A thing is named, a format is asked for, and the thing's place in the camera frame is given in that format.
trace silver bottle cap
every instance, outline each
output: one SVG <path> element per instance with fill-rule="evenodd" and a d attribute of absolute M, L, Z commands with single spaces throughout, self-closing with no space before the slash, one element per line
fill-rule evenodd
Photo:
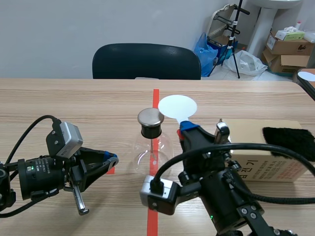
<path fill-rule="evenodd" d="M 161 124 L 164 115 L 157 108 L 147 108 L 138 115 L 138 122 L 141 124 L 141 134 L 147 139 L 155 139 L 161 135 Z"/>
<path fill-rule="evenodd" d="M 157 108 L 147 108 L 138 115 L 138 122 L 147 128 L 153 128 L 161 125 L 164 121 L 164 115 Z"/>

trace black foam pad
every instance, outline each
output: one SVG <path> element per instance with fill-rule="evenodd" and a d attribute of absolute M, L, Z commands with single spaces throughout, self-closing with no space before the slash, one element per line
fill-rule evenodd
<path fill-rule="evenodd" d="M 306 129 L 265 127 L 262 133 L 266 143 L 282 146 L 303 155 L 309 161 L 315 161 L 315 137 Z"/>

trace black tripod stand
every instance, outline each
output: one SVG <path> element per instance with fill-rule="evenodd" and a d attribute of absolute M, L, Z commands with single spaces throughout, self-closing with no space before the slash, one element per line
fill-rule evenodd
<path fill-rule="evenodd" d="M 240 79 L 240 73 L 238 72 L 238 67 L 237 67 L 237 63 L 236 63 L 236 58 L 235 58 L 235 31 L 236 31 L 236 26 L 237 26 L 237 23 L 238 23 L 238 18 L 239 18 L 239 15 L 240 15 L 240 12 L 243 12 L 245 13 L 246 15 L 249 15 L 250 13 L 244 9 L 242 9 L 242 3 L 243 3 L 243 0 L 240 0 L 239 2 L 239 5 L 235 5 L 235 8 L 237 9 L 237 12 L 236 12 L 236 17 L 235 17 L 235 20 L 233 21 L 232 25 L 233 25 L 233 28 L 232 28 L 232 33 L 231 33 L 231 36 L 230 36 L 230 39 L 228 41 L 228 45 L 224 51 L 224 53 L 221 55 L 221 57 L 218 59 L 218 62 L 214 65 L 214 67 L 212 68 L 209 76 L 212 74 L 212 72 L 214 71 L 214 69 L 216 68 L 216 66 L 219 64 L 219 61 L 222 59 L 222 57 L 224 56 L 223 58 L 223 61 L 222 61 L 222 64 L 221 66 L 223 66 L 223 62 L 225 61 L 225 58 L 226 58 L 226 55 L 227 55 L 227 52 L 229 49 L 232 49 L 232 54 L 233 54 L 233 57 L 234 57 L 234 62 L 235 62 L 235 67 L 236 67 L 236 71 L 237 71 L 237 76 L 238 78 Z"/>

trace cardboard box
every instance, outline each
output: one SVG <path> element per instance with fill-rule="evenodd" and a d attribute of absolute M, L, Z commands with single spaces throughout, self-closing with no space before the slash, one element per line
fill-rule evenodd
<path fill-rule="evenodd" d="M 301 129 L 292 120 L 221 119 L 230 129 L 232 143 L 265 144 L 262 128 Z M 269 151 L 234 150 L 232 159 L 242 166 L 239 175 L 245 181 L 294 182 L 306 172 L 306 168 L 294 159 L 274 157 Z"/>
<path fill-rule="evenodd" d="M 274 55 L 310 56 L 314 44 L 305 39 L 281 41 L 275 38 L 274 33 L 271 32 L 267 40 L 267 48 Z"/>
<path fill-rule="evenodd" d="M 303 39 L 305 33 L 303 31 L 297 32 L 286 32 L 284 30 L 279 30 L 275 37 L 282 40 L 282 41 L 291 41 L 291 40 L 298 40 Z"/>
<path fill-rule="evenodd" d="M 300 68 L 306 67 L 310 56 L 273 55 L 268 49 L 262 53 L 261 61 L 268 70 L 280 76 L 292 77 Z"/>

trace black cap band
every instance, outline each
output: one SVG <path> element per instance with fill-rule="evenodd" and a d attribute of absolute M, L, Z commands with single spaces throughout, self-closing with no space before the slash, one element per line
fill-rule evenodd
<path fill-rule="evenodd" d="M 161 135 L 162 130 L 161 130 L 161 126 L 158 125 L 156 127 L 145 127 L 145 126 L 141 126 L 141 134 L 143 137 L 147 138 L 147 139 L 155 139 L 158 136 Z"/>

